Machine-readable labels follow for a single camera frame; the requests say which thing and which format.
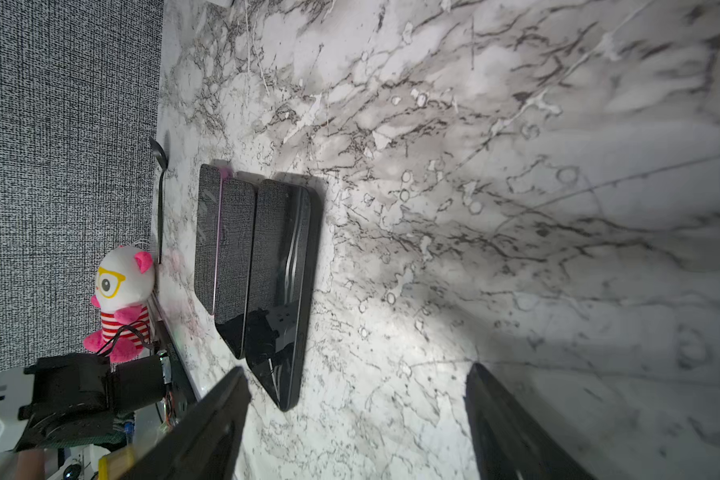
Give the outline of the phone with purple case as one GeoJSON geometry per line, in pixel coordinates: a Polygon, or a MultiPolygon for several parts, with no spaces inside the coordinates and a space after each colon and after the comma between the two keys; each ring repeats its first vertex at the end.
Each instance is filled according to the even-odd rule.
{"type": "Polygon", "coordinates": [[[215,165],[200,167],[197,192],[194,292],[208,312],[219,312],[220,255],[223,240],[224,193],[227,171],[215,165]]]}

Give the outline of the black phone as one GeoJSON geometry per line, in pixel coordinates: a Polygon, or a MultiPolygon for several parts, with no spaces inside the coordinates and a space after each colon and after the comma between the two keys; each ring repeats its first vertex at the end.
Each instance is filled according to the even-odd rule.
{"type": "Polygon", "coordinates": [[[299,399],[321,224],[322,201],[312,188],[276,180],[259,185],[245,359],[281,411],[299,399]]]}
{"type": "Polygon", "coordinates": [[[247,315],[256,189],[227,177],[221,182],[218,211],[214,323],[237,359],[245,356],[247,315]]]}

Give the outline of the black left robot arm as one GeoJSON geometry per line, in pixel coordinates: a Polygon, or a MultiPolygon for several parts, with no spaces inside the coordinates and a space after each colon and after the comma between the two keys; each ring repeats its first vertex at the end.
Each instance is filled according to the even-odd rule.
{"type": "Polygon", "coordinates": [[[77,353],[0,372],[0,453],[123,444],[135,412],[161,400],[170,380],[166,355],[113,364],[77,353]]]}

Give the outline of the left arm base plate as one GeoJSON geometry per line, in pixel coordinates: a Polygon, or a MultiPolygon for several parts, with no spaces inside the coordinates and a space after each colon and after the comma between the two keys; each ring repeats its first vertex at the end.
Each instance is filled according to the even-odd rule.
{"type": "Polygon", "coordinates": [[[155,352],[166,358],[166,369],[170,371],[166,374],[168,391],[166,412],[172,422],[179,422],[198,402],[198,397],[155,295],[149,299],[148,305],[154,332],[155,352]]]}

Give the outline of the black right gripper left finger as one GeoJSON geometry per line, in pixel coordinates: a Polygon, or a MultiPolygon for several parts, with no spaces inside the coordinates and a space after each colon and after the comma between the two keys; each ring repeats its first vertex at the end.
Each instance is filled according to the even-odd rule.
{"type": "Polygon", "coordinates": [[[233,478],[250,401],[244,369],[235,367],[122,477],[136,480],[233,478]]]}

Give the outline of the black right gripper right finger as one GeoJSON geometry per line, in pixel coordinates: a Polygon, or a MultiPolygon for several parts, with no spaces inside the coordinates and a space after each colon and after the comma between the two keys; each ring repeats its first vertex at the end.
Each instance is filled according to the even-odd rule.
{"type": "Polygon", "coordinates": [[[582,466],[479,363],[467,375],[465,408],[482,479],[582,477],[582,466]]]}

